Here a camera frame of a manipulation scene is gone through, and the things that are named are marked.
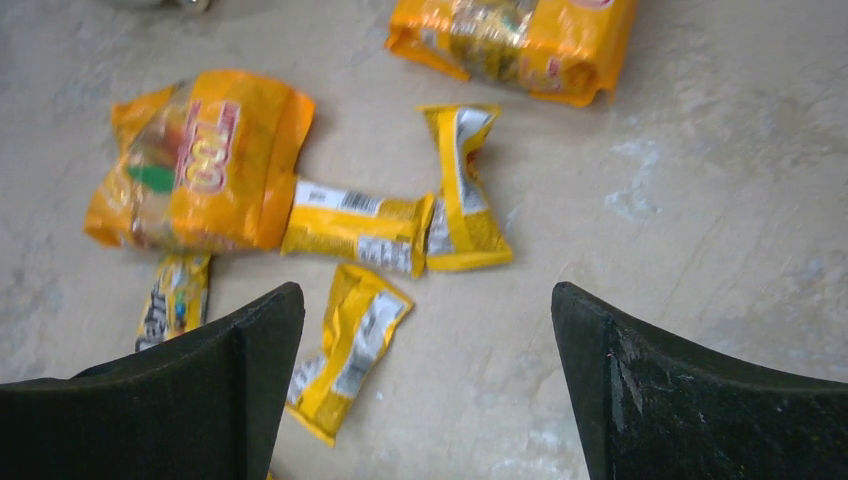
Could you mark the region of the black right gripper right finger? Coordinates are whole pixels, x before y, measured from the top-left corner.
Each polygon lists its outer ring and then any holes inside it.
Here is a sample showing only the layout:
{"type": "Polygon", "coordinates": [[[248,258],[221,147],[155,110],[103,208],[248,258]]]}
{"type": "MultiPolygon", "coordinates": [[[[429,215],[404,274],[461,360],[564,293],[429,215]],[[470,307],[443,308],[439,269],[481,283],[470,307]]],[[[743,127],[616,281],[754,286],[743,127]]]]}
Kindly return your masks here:
{"type": "Polygon", "coordinates": [[[752,364],[570,283],[559,356],[593,479],[843,479],[847,387],[752,364]]]}

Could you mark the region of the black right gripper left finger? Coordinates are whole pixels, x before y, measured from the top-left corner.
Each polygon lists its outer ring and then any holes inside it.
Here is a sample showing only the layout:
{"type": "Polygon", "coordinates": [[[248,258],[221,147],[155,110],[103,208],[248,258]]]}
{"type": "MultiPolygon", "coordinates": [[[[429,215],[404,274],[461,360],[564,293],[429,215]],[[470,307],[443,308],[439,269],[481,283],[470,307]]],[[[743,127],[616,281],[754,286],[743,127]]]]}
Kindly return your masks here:
{"type": "Polygon", "coordinates": [[[305,317],[284,283],[68,379],[1,388],[5,479],[263,479],[305,317]]]}

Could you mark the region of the large orange candy bag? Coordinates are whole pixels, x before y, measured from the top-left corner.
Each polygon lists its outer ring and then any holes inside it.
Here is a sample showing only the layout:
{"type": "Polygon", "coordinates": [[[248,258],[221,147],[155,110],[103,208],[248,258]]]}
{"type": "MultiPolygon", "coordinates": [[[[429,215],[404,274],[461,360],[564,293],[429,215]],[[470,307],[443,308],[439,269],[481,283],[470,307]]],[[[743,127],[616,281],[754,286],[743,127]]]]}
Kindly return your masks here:
{"type": "Polygon", "coordinates": [[[638,4],[617,1],[397,2],[386,48],[454,78],[586,107],[614,96],[638,4]]]}
{"type": "Polygon", "coordinates": [[[243,70],[209,70],[113,105],[118,157],[84,232],[108,247],[274,250],[293,205],[311,97],[243,70]]]}

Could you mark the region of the yellow candy pack horizontal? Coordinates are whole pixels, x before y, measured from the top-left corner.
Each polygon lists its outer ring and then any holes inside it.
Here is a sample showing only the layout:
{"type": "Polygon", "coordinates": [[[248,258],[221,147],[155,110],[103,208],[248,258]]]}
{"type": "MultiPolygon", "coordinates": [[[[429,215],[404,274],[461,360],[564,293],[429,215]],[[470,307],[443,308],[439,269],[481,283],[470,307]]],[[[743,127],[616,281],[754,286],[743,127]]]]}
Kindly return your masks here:
{"type": "Polygon", "coordinates": [[[282,254],[326,255],[422,275],[435,195],[407,200],[342,189],[300,177],[282,254]]]}

